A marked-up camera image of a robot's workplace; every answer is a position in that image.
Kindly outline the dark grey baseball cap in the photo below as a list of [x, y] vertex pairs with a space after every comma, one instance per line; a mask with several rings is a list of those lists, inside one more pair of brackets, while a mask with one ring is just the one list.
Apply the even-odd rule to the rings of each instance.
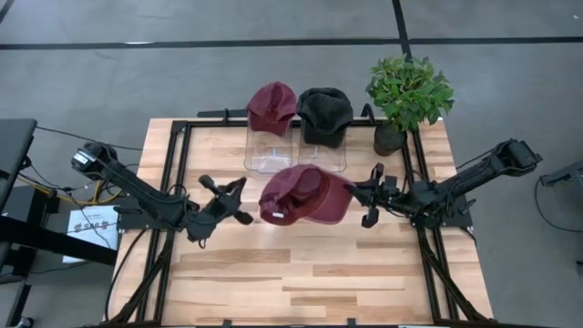
[[330, 135], [353, 121], [353, 108], [348, 97], [337, 88], [315, 87], [301, 93], [297, 114], [316, 132]]
[[337, 149], [343, 143], [347, 122], [324, 120], [312, 122], [305, 119], [302, 122], [302, 137], [308, 144]]

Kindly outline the black plant pot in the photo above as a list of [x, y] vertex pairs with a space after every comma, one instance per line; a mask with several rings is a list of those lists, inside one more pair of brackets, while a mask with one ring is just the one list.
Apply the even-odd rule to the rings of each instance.
[[388, 157], [400, 150], [406, 143], [406, 133], [393, 125], [383, 123], [373, 134], [373, 150], [382, 157]]

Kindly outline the white printed paper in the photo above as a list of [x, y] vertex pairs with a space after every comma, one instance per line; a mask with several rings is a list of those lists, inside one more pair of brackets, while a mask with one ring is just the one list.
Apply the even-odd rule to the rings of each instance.
[[118, 213], [114, 206], [89, 206], [72, 210], [66, 235], [98, 246], [118, 250]]

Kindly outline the green leafy plant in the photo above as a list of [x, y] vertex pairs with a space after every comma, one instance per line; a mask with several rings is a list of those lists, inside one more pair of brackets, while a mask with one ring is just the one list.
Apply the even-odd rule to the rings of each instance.
[[383, 58], [371, 73], [365, 92], [399, 130], [417, 130], [424, 122], [433, 125], [454, 106], [454, 89], [428, 57]]

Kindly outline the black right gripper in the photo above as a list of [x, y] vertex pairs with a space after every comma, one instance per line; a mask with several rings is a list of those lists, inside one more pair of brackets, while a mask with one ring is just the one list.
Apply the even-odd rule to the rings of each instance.
[[384, 165], [377, 163], [370, 178], [364, 182], [350, 182], [345, 188], [350, 191], [358, 202], [368, 209], [362, 218], [364, 228], [372, 228], [379, 220], [379, 208], [394, 216], [409, 219], [411, 207], [404, 204], [404, 194], [396, 187], [397, 178], [384, 174]]

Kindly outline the grey stand foot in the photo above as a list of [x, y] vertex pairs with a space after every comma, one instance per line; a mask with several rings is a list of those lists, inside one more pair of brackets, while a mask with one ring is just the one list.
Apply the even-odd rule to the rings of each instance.
[[549, 175], [539, 178], [544, 187], [554, 187], [559, 182], [572, 182], [580, 196], [583, 196], [583, 160], [573, 162]]

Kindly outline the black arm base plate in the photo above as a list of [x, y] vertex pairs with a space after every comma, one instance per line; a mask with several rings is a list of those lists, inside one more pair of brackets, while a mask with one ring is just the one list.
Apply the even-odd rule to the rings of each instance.
[[476, 199], [469, 200], [466, 195], [459, 196], [455, 200], [430, 204], [414, 210], [408, 217], [412, 225], [427, 229], [437, 227], [470, 228], [473, 226], [470, 208], [476, 203]]
[[176, 230], [167, 220], [155, 219], [142, 209], [130, 209], [116, 206], [114, 211], [118, 214], [118, 227], [122, 230]]

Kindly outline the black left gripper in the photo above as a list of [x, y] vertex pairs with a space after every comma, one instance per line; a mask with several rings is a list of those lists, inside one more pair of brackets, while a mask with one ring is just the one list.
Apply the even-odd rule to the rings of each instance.
[[190, 241], [207, 240], [218, 224], [228, 217], [234, 217], [242, 225], [253, 223], [252, 216], [240, 209], [241, 193], [246, 182], [247, 178], [241, 177], [227, 185], [216, 185], [209, 175], [199, 177], [199, 183], [212, 192], [213, 198], [188, 218], [186, 229]]

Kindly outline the clear plastic bin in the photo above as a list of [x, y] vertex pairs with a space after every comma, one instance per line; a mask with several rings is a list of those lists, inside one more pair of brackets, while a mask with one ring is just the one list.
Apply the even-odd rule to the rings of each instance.
[[257, 174], [274, 174], [292, 165], [290, 121], [248, 123], [244, 167]]
[[343, 139], [338, 148], [309, 144], [303, 139], [299, 144], [299, 164], [313, 164], [331, 172], [343, 172], [347, 167], [346, 142]]

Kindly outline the black bracket bar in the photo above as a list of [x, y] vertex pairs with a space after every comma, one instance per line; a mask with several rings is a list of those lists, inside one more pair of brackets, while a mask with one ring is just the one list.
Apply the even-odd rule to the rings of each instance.
[[228, 109], [200, 111], [198, 118], [246, 118], [246, 109]]

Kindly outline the maroon baseball cap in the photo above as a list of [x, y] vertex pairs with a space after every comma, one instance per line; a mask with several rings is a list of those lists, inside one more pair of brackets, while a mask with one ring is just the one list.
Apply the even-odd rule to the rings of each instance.
[[278, 226], [299, 219], [333, 225], [345, 216], [354, 184], [313, 164], [283, 169], [265, 185], [259, 199], [260, 216]]
[[296, 114], [296, 106], [296, 96], [289, 86], [270, 83], [260, 88], [246, 107], [249, 127], [283, 137]]

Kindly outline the black stand beam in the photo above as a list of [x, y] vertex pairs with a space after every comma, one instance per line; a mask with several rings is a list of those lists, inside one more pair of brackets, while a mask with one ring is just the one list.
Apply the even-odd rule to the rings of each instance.
[[113, 266], [117, 252], [13, 218], [0, 216], [0, 241]]

